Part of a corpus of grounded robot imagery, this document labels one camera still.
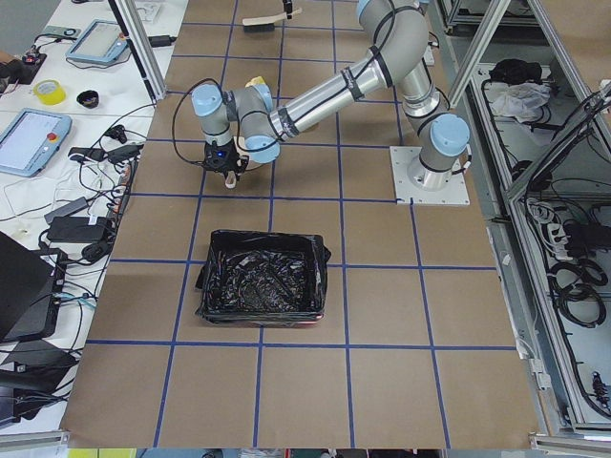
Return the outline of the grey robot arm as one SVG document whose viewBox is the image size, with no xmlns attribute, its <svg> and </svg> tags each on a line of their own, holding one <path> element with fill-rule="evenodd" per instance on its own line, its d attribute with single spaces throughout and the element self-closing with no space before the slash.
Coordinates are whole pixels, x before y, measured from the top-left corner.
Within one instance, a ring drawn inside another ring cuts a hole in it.
<svg viewBox="0 0 611 458">
<path fill-rule="evenodd" d="M 232 188 L 250 162 L 276 160 L 283 142 L 383 88 L 397 88 L 405 116 L 422 147 L 408 167 L 414 186 L 443 189 L 470 140 L 467 123 L 452 114 L 424 61 L 429 28 L 417 1 L 361 1 L 357 19 L 371 40 L 366 55 L 330 79 L 275 107 L 268 86 L 223 91 L 205 79 L 191 92 L 204 135 L 199 166 L 223 175 Z"/>
</svg>

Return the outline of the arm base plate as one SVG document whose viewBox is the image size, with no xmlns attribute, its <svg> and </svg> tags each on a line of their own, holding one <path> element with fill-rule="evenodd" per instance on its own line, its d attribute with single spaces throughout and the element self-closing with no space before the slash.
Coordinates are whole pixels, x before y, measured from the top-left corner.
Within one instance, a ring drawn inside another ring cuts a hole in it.
<svg viewBox="0 0 611 458">
<path fill-rule="evenodd" d="M 433 172 L 420 161 L 421 147 L 391 146 L 395 202 L 400 205 L 468 206 L 471 204 L 462 163 L 457 157 L 446 172 Z"/>
</svg>

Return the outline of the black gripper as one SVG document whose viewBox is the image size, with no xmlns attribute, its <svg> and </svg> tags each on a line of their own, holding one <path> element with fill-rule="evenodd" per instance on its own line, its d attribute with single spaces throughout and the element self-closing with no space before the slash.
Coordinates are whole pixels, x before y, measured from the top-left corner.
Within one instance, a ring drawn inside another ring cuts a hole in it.
<svg viewBox="0 0 611 458">
<path fill-rule="evenodd" d="M 229 156 L 229 143 L 232 141 L 228 141 L 225 144 L 218 144 L 216 141 L 212 143 L 204 144 L 204 160 L 203 160 L 203 168 L 206 171 L 211 171 L 215 173 L 223 173 L 223 182 L 228 183 L 232 181 L 231 173 L 226 172 L 228 163 L 226 160 Z M 240 181 L 242 177 L 241 171 L 236 171 L 236 180 Z"/>
</svg>

